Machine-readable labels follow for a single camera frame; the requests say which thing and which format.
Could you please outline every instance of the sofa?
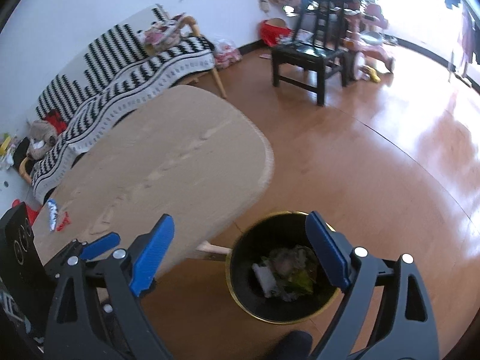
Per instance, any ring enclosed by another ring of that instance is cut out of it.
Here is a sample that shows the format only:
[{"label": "sofa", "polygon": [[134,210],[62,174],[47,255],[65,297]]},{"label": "sofa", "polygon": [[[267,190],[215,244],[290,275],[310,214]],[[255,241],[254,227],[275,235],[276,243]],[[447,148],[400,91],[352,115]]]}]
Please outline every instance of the sofa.
[{"label": "sofa", "polygon": [[165,89],[185,83],[186,77],[211,71],[225,97],[215,70],[213,45],[196,25],[190,25],[190,37],[179,45],[155,56],[147,54],[136,33],[168,19],[158,4],[136,13],[96,38],[42,91],[27,119],[42,119],[56,109],[68,127],[29,174],[24,163],[20,167],[40,203],[60,184],[78,156],[124,116]]}]

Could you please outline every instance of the table top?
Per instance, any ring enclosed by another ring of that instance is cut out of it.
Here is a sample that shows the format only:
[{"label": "table top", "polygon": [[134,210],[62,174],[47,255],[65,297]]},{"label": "table top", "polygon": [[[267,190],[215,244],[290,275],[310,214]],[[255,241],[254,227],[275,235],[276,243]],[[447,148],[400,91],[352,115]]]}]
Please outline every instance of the table top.
[{"label": "table top", "polygon": [[229,226],[266,189],[273,153],[237,108],[213,93],[180,85],[127,116],[65,175],[53,192],[58,220],[44,206],[33,225],[43,264],[72,239],[92,242],[113,231],[127,248],[162,214],[175,236],[157,276]]}]

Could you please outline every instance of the brown floor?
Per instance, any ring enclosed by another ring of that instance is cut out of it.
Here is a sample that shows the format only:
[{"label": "brown floor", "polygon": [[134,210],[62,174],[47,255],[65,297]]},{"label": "brown floor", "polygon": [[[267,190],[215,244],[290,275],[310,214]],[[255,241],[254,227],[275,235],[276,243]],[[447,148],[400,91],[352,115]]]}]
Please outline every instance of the brown floor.
[{"label": "brown floor", "polygon": [[[260,201],[215,241],[231,246],[269,212],[318,210],[377,257],[412,254],[443,356],[480,306],[480,96],[455,78],[449,84],[446,69],[426,57],[392,51],[394,76],[347,88],[333,77],[324,108],[301,88],[283,82],[273,88],[270,61],[258,57],[263,51],[220,72],[229,101],[270,140],[275,172]],[[217,93],[209,75],[198,86]],[[371,332],[379,296],[357,349]],[[143,306],[176,359],[235,360],[257,358],[291,329],[317,341],[339,302],[299,325],[269,325],[235,304],[222,263],[188,260],[162,277]]]}]

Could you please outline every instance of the blue gripper pad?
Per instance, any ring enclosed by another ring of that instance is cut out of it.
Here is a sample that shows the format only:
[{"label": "blue gripper pad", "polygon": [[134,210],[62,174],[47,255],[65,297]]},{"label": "blue gripper pad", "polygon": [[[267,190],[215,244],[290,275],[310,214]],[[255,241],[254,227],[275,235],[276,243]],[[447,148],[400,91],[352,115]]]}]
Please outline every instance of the blue gripper pad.
[{"label": "blue gripper pad", "polygon": [[150,288],[175,234],[175,225],[170,215],[164,214],[154,226],[150,234],[150,241],[143,248],[133,264],[130,290],[136,297]]},{"label": "blue gripper pad", "polygon": [[98,257],[100,254],[113,249],[120,244],[120,235],[117,233],[108,233],[102,238],[96,239],[92,243],[85,246],[82,250],[80,258],[87,261]]},{"label": "blue gripper pad", "polygon": [[330,230],[316,211],[307,216],[305,231],[328,281],[345,292],[351,284],[350,253],[353,247],[342,233]]}]

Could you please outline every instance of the silver screw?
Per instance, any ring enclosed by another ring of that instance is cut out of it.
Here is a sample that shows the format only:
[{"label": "silver screw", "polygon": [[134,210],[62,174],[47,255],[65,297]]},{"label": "silver screw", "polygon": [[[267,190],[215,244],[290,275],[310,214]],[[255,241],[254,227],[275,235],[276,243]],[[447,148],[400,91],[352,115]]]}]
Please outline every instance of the silver screw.
[{"label": "silver screw", "polygon": [[77,256],[71,256],[67,260],[67,264],[69,264],[69,266],[75,266],[77,263],[78,263],[78,257]]},{"label": "silver screw", "polygon": [[103,311],[107,314],[110,314],[113,311],[113,307],[110,304],[106,303],[103,305]]},{"label": "silver screw", "polygon": [[368,250],[361,246],[356,247],[353,252],[359,257],[367,257],[368,255]]},{"label": "silver screw", "polygon": [[405,254],[402,254],[402,260],[403,260],[403,262],[405,262],[407,264],[412,264],[413,257],[412,257],[411,254],[405,253]]},{"label": "silver screw", "polygon": [[113,258],[117,260],[121,260],[127,255],[127,252],[124,249],[117,249],[113,252]]}]

